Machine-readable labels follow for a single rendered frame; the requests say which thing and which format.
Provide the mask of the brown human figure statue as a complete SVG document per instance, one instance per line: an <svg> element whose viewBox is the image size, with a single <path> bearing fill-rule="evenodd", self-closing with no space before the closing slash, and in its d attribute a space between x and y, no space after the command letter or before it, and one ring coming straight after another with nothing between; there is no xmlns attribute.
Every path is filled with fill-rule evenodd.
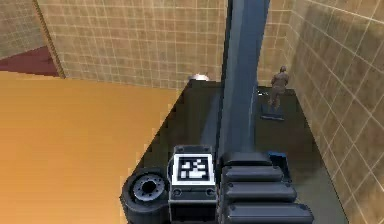
<svg viewBox="0 0 384 224"><path fill-rule="evenodd" d="M268 120L283 121L284 116L280 108L281 96L285 93L289 83L287 67L281 66L277 74L271 79L271 90L268 93L268 101L261 105L261 117Z"/></svg>

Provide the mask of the dark grey table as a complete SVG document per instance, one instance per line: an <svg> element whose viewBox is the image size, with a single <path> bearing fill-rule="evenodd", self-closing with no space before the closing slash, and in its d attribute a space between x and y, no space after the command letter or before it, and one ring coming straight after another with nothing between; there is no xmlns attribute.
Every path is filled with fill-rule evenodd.
<svg viewBox="0 0 384 224"><path fill-rule="evenodd" d="M220 90L218 82L189 82L136 168L163 171L176 145L213 145ZM294 90L281 97L281 107L283 121L255 119L255 148L286 156L298 200L313 212L313 224L349 224Z"/></svg>

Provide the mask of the tall grey-blue post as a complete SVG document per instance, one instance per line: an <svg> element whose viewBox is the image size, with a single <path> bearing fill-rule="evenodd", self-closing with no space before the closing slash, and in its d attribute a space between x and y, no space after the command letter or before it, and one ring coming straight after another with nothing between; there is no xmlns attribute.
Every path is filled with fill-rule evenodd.
<svg viewBox="0 0 384 224"><path fill-rule="evenodd" d="M220 90L201 138L219 158L255 148L257 70L270 0L228 0Z"/></svg>

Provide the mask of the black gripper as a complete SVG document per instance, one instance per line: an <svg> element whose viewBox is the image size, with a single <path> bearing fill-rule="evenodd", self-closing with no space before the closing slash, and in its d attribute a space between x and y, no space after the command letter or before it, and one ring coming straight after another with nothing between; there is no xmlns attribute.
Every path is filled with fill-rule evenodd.
<svg viewBox="0 0 384 224"><path fill-rule="evenodd" d="M127 224L168 224L168 186L159 168L142 168L128 177L119 197Z"/></svg>

